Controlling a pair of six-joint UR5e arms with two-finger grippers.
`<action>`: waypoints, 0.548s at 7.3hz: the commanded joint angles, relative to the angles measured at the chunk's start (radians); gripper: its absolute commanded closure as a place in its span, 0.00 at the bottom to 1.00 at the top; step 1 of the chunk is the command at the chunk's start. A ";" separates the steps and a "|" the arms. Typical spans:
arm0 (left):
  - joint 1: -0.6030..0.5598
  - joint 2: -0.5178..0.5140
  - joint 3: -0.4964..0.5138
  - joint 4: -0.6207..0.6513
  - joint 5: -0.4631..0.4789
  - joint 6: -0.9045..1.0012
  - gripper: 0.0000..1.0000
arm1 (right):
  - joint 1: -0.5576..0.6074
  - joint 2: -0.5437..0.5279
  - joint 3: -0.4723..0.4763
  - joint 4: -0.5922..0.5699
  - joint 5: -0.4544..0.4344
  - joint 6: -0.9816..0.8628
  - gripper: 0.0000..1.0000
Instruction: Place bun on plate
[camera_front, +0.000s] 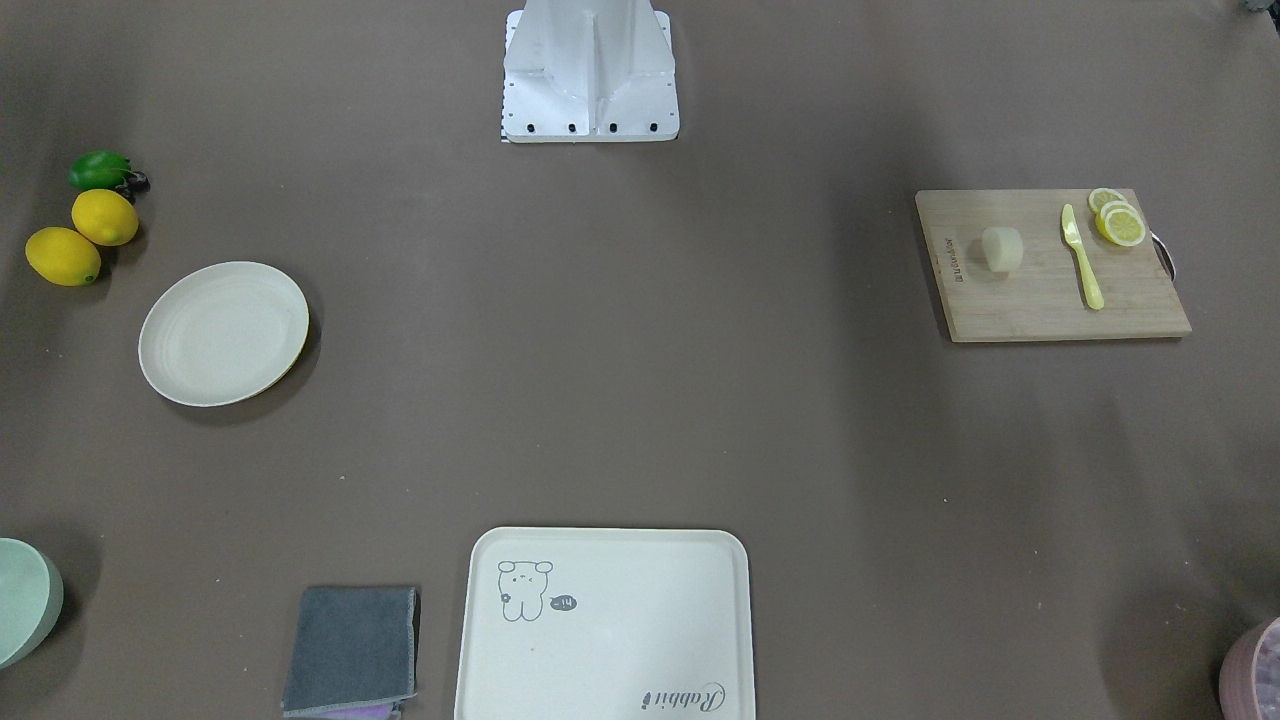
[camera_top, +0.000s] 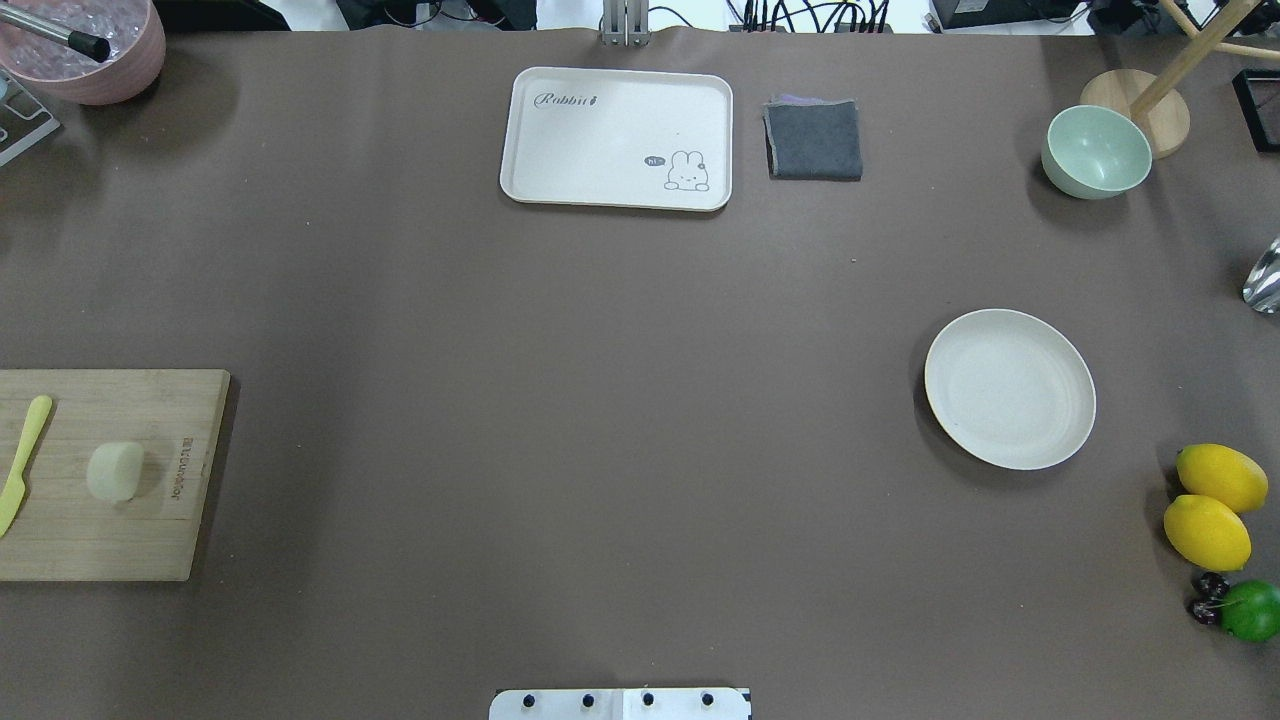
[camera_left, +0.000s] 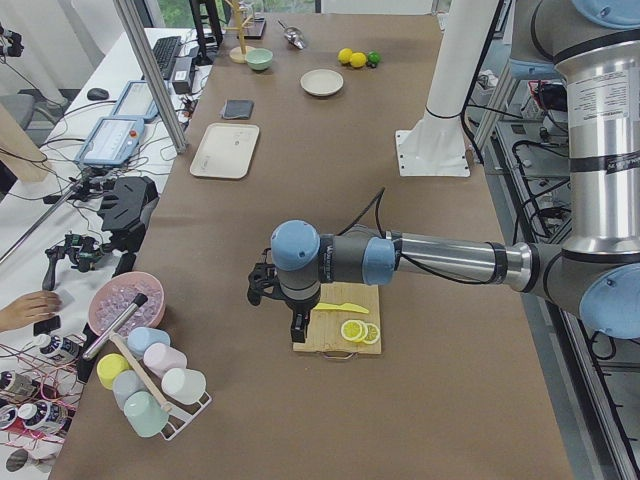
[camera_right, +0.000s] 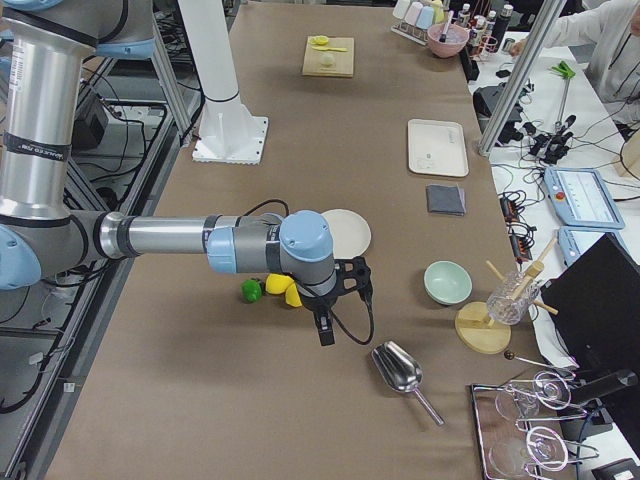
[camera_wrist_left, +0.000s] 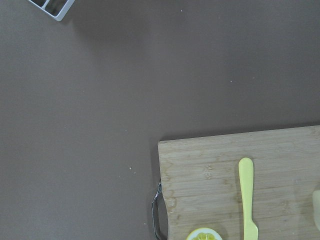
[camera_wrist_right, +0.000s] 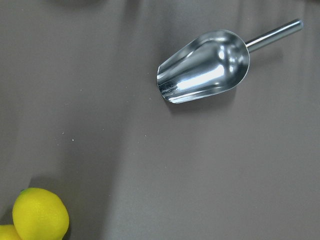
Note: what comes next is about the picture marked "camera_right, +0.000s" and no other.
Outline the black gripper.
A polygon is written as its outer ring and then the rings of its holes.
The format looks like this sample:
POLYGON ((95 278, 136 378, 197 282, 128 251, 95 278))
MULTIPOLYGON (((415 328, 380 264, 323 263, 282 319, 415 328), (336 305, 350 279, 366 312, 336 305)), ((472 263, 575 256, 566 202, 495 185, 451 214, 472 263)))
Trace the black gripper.
POLYGON ((334 344, 330 309, 340 297, 358 293, 366 305, 372 305, 371 269, 363 256, 337 259, 326 281, 317 285, 299 281, 298 291, 303 306, 314 315, 320 345, 330 346, 334 344))

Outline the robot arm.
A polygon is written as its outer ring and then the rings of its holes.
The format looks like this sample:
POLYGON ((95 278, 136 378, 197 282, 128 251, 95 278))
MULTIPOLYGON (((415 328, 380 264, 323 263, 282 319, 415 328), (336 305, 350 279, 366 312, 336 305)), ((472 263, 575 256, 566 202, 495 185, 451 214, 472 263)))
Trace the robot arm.
POLYGON ((202 253, 219 273, 291 276, 322 345, 341 324, 339 297, 357 292, 371 302, 365 260, 335 259, 330 228, 314 211, 171 218, 69 210, 63 194, 83 62, 150 58, 152 4, 7 1, 3 17, 14 36, 1 159, 3 289, 101 259, 202 253))

